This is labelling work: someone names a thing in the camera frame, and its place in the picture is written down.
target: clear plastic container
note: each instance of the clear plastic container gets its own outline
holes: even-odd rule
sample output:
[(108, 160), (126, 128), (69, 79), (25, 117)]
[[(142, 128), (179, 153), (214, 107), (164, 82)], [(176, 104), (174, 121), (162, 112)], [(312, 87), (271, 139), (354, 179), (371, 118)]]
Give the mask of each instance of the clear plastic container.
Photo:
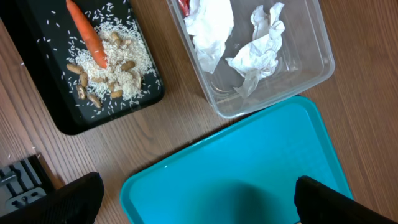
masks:
[[(168, 2), (207, 100), (224, 118), (278, 103), (325, 81), (334, 72), (335, 61), (318, 0), (231, 0), (234, 28), (214, 74), (201, 69), (178, 0)], [(250, 16), (253, 10), (263, 4), (264, 11), (269, 14), (269, 9), (277, 2), (285, 4), (280, 20), (286, 26), (282, 34), (283, 46), (278, 53), (279, 66), (275, 74), (260, 80), (249, 97), (242, 98), (234, 87), (240, 87), (244, 78), (228, 66), (225, 58), (235, 57), (241, 47), (252, 41), (254, 28)]]

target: black plastic tray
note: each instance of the black plastic tray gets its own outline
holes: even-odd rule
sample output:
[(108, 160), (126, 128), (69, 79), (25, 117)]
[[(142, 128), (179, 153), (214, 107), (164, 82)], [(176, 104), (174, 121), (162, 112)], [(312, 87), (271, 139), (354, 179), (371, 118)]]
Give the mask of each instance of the black plastic tray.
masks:
[[(111, 12), (107, 11), (108, 7), (106, 6), (109, 2), (113, 4)], [(100, 20), (92, 20), (94, 11), (97, 9), (102, 11), (103, 6), (105, 6), (103, 12), (114, 14), (117, 18), (122, 19), (122, 23), (128, 27), (131, 26), (127, 24), (127, 21), (135, 21), (141, 33), (129, 0), (75, 0), (75, 3), (78, 4), (83, 12), (91, 11), (90, 22), (93, 26), (100, 24)], [(68, 82), (73, 83), (75, 80), (78, 83), (78, 75), (69, 72), (66, 68), (68, 63), (66, 58), (69, 57), (68, 41), (71, 41), (70, 36), (78, 38), (78, 40), (74, 40), (76, 47), (80, 49), (85, 49), (86, 47), (79, 42), (81, 37), (69, 15), (65, 1), (0, 0), (0, 17), (39, 90), (54, 123), (65, 134), (81, 133), (146, 106), (153, 105), (164, 96), (163, 81), (152, 59), (155, 72), (144, 75), (142, 84), (142, 90), (146, 93), (144, 97), (134, 99), (132, 106), (130, 106), (129, 101), (123, 101), (121, 98), (113, 99), (112, 107), (109, 104), (110, 97), (107, 97), (103, 101), (104, 111), (97, 115), (99, 109), (91, 105), (89, 100), (79, 100), (75, 85), (72, 85), (72, 90), (68, 84)]]

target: white tissue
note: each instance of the white tissue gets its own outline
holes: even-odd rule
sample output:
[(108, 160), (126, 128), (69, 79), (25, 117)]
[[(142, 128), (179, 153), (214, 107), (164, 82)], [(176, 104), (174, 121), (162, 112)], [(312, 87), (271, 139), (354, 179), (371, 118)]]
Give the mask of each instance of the white tissue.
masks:
[(235, 58), (226, 58), (228, 65), (244, 77), (243, 85), (235, 90), (248, 97), (259, 80), (272, 75), (277, 66), (277, 53), (282, 47), (285, 25), (279, 20), (284, 4), (277, 3), (270, 9), (269, 21), (263, 6), (254, 10), (251, 22), (254, 25), (253, 41), (242, 47)]
[(185, 19), (202, 70), (214, 73), (225, 51), (225, 42), (234, 27), (229, 0), (191, 0), (190, 15)]

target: blue plastic tray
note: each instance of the blue plastic tray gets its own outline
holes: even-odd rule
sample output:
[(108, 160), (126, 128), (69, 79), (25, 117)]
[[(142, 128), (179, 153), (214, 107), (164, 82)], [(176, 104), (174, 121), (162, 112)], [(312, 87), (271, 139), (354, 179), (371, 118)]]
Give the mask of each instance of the blue plastic tray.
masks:
[(317, 107), (295, 96), (132, 176), (121, 205), (135, 224), (293, 224), (302, 175), (353, 198)]

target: carrot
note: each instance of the carrot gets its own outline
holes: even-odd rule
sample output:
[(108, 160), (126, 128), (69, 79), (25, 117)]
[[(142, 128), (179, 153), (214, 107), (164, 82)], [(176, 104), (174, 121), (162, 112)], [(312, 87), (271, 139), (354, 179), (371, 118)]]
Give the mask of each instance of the carrot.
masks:
[(104, 52), (101, 38), (95, 32), (94, 28), (88, 22), (88, 19), (81, 12), (79, 7), (72, 0), (66, 1), (69, 13), (79, 30), (81, 38), (83, 38), (83, 41), (86, 43), (87, 49), (93, 56), (94, 61), (101, 68), (106, 68), (106, 54)]

